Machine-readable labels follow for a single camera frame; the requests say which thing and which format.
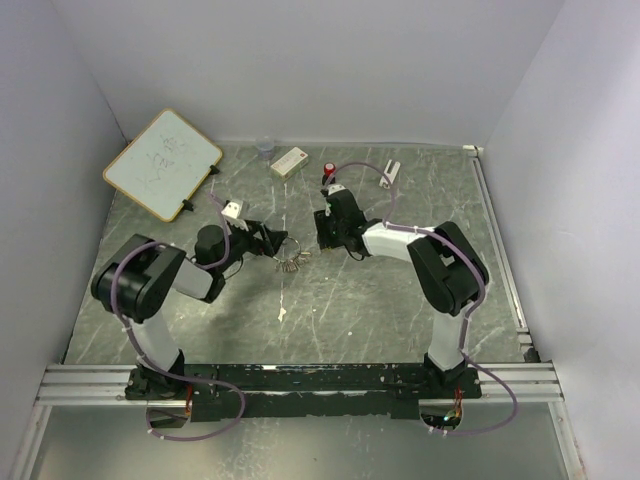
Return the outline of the metal keyring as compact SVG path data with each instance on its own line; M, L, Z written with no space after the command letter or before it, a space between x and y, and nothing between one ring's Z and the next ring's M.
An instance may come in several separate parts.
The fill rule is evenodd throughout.
M300 242L291 236L287 236L275 250L273 259L279 262L288 262L297 258L301 252Z

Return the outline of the silver keys bunch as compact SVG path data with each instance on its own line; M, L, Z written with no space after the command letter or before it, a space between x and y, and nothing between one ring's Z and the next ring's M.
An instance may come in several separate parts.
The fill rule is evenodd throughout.
M276 270L283 273L293 273L299 271L306 263L309 262L312 254L307 251L302 251L294 256L280 260L276 262Z

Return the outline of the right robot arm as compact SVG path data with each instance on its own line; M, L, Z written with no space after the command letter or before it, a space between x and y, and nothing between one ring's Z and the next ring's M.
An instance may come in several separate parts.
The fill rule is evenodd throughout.
M322 249L346 249L355 260L388 257L412 265L423 294L438 314L425 354L424 384L443 398L455 390L467 366L467 333L471 313L486 296L489 274L457 224L407 227L368 220L344 186L321 190L325 207L314 212Z

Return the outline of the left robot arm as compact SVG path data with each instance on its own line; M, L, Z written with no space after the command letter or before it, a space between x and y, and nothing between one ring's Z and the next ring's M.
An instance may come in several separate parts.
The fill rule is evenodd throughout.
M161 313L171 290L211 304L226 285L225 273L245 254L273 258L288 237L249 220L245 229L234 225L206 225L196 236L194 255L174 246L161 246L133 235L94 275L91 295L110 313L124 316L127 333L134 335L146 359L138 360L140 386L130 393L150 391L162 398L181 395L187 385L184 353L176 345Z

